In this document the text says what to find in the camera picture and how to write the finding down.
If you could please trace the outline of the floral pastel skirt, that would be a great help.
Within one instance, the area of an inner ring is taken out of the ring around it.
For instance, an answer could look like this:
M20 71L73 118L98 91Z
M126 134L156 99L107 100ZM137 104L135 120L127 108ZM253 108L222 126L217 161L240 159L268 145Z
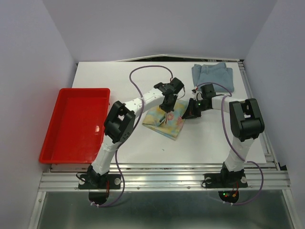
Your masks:
M155 106L147 112L142 125L169 139L176 140L185 122L182 116L187 106L187 101L177 100L174 111L169 113Z

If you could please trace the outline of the blue denim skirt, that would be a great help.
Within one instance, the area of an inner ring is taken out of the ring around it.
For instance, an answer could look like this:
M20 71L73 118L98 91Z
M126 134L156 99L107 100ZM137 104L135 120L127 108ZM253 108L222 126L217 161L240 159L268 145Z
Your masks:
M195 64L192 67L192 78L194 86L203 83L217 83L230 92L234 92L233 69L227 67L224 62L215 65Z

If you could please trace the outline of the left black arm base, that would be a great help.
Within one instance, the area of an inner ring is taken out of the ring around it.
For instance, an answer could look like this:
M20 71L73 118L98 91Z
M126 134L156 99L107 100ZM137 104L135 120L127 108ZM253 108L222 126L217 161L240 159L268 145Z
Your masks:
M106 173L97 181L90 179L87 173L77 173L76 177L79 180L78 189L80 190L102 190L101 192L89 192L88 199L92 206L98 208L106 208L113 206L124 193L125 180L122 174ZM108 201L110 197L110 190L119 190L122 186L121 194L112 202Z

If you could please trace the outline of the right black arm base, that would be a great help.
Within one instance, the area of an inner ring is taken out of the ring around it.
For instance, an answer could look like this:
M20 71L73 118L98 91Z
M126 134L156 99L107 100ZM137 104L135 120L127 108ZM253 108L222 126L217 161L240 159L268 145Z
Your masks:
M207 189L218 188L218 195L225 203L236 204L239 200L239 189L247 188L247 179L244 169L229 171L225 166L219 173L203 174L201 186Z

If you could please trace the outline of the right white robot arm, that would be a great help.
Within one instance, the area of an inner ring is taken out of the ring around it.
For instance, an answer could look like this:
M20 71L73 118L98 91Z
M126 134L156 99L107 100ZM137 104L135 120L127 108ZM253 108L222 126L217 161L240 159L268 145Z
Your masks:
M255 139L264 131L265 125L258 102L254 98L234 99L232 93L218 83L202 83L196 87L201 90L201 100L189 99L182 119L201 117L207 110L220 110L222 126L230 151L223 163L219 180L230 186L241 178L244 164Z

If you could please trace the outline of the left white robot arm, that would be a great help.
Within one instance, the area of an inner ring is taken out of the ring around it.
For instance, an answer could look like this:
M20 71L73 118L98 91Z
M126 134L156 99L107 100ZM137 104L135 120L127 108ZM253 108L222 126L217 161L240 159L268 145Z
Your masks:
M169 83L158 83L151 90L128 102L116 101L104 122L104 137L101 148L87 170L86 181L96 188L106 183L110 164L115 152L133 133L135 121L147 110L158 106L165 113L172 112L178 93L184 84L177 78Z

